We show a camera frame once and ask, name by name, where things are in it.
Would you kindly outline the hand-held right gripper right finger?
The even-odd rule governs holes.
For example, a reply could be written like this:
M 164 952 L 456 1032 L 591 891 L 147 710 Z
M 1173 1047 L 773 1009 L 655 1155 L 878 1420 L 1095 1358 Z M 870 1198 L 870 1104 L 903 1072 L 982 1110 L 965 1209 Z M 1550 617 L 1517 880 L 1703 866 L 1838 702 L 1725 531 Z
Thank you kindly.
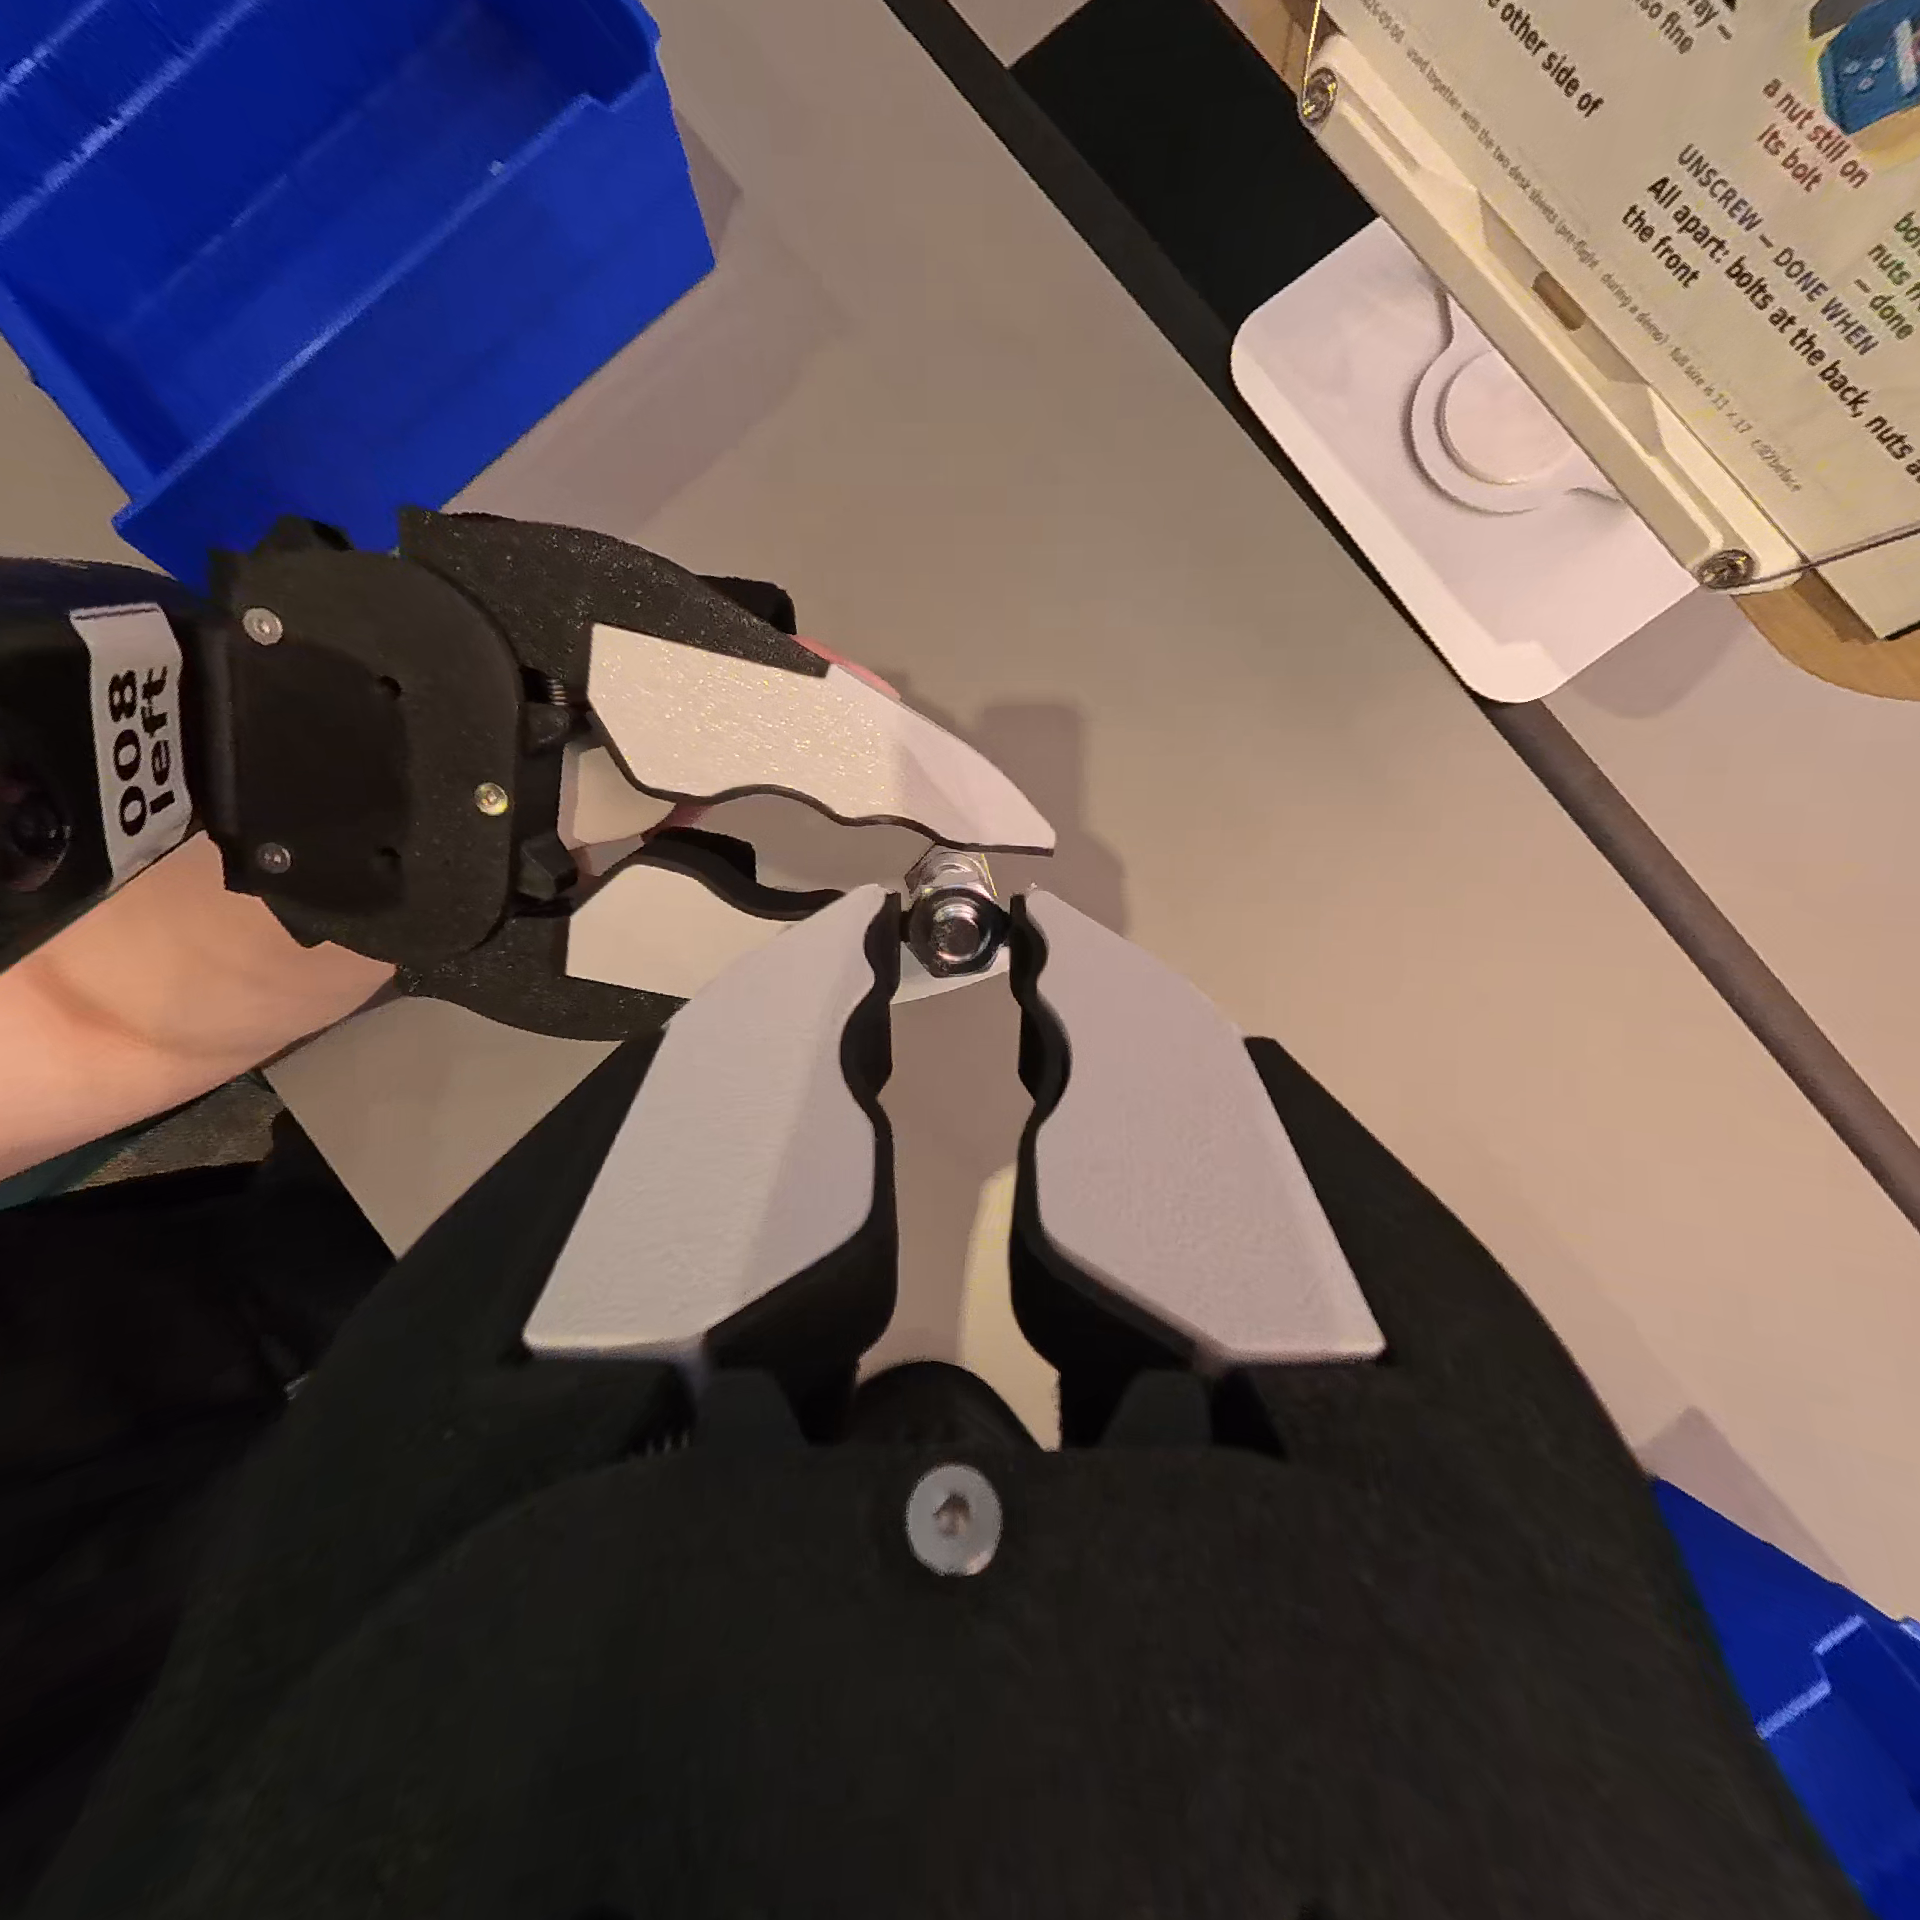
M 1010 1288 L 1055 1374 L 1060 1439 L 1102 1439 L 1141 1376 L 1374 1362 L 1367 1304 L 1247 1036 L 1183 975 L 1055 895 L 1014 900 L 1031 1099 Z

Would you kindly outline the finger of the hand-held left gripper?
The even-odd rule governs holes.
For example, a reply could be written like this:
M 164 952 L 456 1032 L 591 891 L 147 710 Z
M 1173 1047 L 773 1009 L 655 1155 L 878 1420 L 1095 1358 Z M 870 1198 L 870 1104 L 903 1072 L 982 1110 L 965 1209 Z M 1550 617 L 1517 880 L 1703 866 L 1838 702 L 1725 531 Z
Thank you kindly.
M 901 872 L 787 860 L 718 830 L 661 832 L 567 914 L 564 979 L 685 1002 L 864 884 L 901 895 Z
M 799 670 L 602 622 L 588 706 L 622 776 L 655 801 L 773 796 L 967 854 L 1050 858 L 1058 846 L 992 760 L 838 664 Z

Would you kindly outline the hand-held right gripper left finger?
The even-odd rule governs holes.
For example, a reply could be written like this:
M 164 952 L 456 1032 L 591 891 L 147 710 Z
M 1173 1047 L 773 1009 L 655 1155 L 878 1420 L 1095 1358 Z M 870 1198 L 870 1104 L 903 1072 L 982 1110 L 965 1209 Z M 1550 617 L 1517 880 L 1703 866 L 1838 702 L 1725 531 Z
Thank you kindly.
M 855 888 L 687 1000 L 542 1118 L 548 1264 L 530 1376 L 648 1374 L 687 1425 L 764 1387 L 836 1441 L 895 1308 L 898 897 Z

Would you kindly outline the silver hex nut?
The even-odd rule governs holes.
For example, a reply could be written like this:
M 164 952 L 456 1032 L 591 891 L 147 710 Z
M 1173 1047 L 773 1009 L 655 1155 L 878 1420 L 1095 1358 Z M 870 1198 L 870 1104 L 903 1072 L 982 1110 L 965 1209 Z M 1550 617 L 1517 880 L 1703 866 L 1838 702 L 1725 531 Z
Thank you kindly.
M 1003 937 L 1002 904 L 972 884 L 928 888 L 917 891 L 903 912 L 903 942 L 931 979 L 989 970 Z

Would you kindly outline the blue plastic bin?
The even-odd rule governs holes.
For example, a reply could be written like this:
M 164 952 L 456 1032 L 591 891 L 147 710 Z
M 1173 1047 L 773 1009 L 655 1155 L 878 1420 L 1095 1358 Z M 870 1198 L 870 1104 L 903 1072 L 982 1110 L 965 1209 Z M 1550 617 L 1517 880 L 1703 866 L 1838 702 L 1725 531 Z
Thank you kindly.
M 5 4 L 5 338 L 203 588 L 396 544 L 712 270 L 631 2 Z
M 1652 1495 L 1770 1756 L 1868 1910 L 1916 1919 L 1918 1623 L 1666 1479 Z

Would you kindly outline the person's left hand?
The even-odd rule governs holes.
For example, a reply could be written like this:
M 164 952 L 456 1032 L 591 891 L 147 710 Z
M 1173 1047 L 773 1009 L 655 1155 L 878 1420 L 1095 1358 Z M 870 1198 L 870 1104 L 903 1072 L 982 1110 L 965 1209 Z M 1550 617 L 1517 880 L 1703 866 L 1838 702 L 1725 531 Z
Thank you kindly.
M 170 1114 L 351 1017 L 392 967 L 301 947 L 207 836 L 3 975 L 3 1175 Z

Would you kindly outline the black foam pad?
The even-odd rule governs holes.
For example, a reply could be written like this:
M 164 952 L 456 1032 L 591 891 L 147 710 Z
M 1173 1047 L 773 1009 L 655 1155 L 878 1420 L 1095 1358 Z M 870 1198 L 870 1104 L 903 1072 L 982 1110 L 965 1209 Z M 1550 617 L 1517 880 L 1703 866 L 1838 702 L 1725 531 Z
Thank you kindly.
M 1039 1450 L 1010 1404 L 951 1360 L 903 1360 L 858 1383 L 845 1446 L 901 1450 Z

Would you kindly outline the person's black clothing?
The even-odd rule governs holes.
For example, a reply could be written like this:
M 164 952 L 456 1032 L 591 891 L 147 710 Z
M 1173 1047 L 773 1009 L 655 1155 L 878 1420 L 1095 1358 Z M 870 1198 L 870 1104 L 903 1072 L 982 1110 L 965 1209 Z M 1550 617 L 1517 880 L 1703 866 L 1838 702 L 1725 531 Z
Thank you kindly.
M 234 1478 L 390 1266 L 291 1114 L 254 1164 L 5 1211 L 5 1916 L 154 1690 Z

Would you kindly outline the white page holder bar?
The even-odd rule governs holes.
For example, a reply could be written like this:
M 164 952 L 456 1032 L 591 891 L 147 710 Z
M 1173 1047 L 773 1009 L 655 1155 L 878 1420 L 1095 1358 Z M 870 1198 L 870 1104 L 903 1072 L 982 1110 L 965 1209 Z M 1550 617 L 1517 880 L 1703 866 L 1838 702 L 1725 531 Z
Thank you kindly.
M 1787 542 L 1341 33 L 1310 36 L 1300 118 L 1623 503 L 1708 593 L 1760 593 Z

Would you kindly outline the printed instruction sheet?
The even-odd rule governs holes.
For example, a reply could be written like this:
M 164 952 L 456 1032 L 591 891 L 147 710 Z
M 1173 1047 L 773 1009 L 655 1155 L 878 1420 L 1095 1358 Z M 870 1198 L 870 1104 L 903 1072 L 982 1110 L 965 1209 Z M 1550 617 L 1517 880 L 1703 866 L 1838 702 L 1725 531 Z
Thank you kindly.
M 1763 540 L 1916 635 L 1918 4 L 1328 12 Z

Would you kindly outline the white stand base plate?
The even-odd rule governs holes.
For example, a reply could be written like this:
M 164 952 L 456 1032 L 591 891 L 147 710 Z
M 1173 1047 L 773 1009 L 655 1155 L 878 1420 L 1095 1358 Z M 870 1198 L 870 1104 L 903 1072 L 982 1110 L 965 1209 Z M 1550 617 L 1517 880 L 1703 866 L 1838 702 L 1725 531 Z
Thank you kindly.
M 1232 384 L 1482 700 L 1538 702 L 1696 593 L 1384 223 L 1239 326 Z

